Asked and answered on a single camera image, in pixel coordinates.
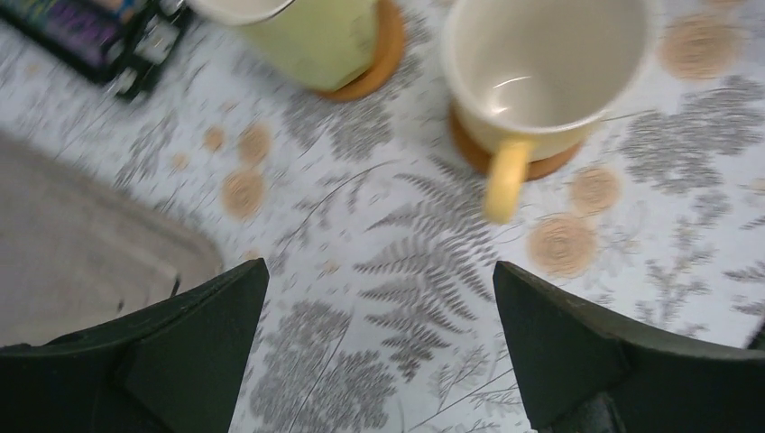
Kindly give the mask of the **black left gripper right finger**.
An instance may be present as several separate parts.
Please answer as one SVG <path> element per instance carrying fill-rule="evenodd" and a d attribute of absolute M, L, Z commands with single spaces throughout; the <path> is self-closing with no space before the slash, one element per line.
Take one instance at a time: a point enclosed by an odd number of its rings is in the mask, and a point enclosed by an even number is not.
<path fill-rule="evenodd" d="M 739 348 L 677 335 L 508 262 L 493 271 L 522 405 L 538 432 L 761 432 L 764 334 Z"/>

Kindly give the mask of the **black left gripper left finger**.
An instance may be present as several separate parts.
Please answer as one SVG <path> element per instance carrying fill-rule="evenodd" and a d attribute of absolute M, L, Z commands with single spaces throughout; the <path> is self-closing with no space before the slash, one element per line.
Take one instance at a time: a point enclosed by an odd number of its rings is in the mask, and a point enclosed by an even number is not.
<path fill-rule="evenodd" d="M 250 260 L 127 316 L 4 347 L 2 431 L 228 431 L 268 282 Z"/>

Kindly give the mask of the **pale yellow mug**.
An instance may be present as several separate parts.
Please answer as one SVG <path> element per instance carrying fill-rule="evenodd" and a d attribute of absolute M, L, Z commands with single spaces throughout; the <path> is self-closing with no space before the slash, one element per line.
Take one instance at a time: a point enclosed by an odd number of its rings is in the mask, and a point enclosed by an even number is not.
<path fill-rule="evenodd" d="M 335 91 L 373 64 L 375 1 L 198 0 L 200 16 L 240 33 L 260 57 L 305 88 Z"/>

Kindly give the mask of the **light brown wooden coaster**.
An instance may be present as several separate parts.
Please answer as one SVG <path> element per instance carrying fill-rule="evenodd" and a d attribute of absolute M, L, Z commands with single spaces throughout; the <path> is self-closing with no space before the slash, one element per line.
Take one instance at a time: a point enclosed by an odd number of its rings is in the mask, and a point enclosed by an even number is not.
<path fill-rule="evenodd" d="M 478 173 L 485 175 L 491 162 L 491 154 L 481 148 L 466 132 L 456 116 L 456 106 L 449 106 L 448 127 L 455 147 L 463 159 Z M 538 180 L 560 170 L 580 151 L 583 141 L 549 158 L 531 161 L 526 181 Z"/>

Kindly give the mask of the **orange wooden coaster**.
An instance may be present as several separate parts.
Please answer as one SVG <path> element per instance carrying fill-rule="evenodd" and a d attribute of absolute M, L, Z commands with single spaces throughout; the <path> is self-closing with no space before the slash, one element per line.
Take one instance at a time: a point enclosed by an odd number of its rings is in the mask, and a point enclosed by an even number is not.
<path fill-rule="evenodd" d="M 342 88 L 332 92 L 314 90 L 316 95 L 335 102 L 349 102 L 371 95 L 393 76 L 405 52 L 405 23 L 395 1 L 378 1 L 377 13 L 378 42 L 371 67 Z"/>

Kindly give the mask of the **silver metal tray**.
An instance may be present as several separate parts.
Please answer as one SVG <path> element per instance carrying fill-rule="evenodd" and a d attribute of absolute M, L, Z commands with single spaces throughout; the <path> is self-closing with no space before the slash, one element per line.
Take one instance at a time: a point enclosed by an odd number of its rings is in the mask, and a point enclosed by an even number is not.
<path fill-rule="evenodd" d="M 217 276 L 205 236 L 1 137 L 1 343 L 44 345 Z"/>

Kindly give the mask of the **floral table mat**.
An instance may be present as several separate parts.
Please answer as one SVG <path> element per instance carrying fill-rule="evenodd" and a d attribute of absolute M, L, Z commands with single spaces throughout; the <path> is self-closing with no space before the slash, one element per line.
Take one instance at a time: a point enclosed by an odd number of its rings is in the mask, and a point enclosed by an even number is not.
<path fill-rule="evenodd" d="M 764 316 L 764 4 L 667 1 L 645 79 L 506 226 L 448 134 L 448 1 L 404 1 L 369 97 L 294 87 L 192 24 L 120 103 L 1 28 L 1 126 L 212 239 L 271 281 L 234 432 L 527 432 L 496 262 L 680 335 L 745 346 Z"/>

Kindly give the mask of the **black poker chip case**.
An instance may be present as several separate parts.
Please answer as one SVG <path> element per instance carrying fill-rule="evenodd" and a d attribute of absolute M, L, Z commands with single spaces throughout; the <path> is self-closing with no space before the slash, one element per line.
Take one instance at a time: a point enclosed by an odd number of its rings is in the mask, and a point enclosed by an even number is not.
<path fill-rule="evenodd" d="M 124 101 L 157 88 L 194 13 L 185 1 L 3 1 L 1 19 Z"/>

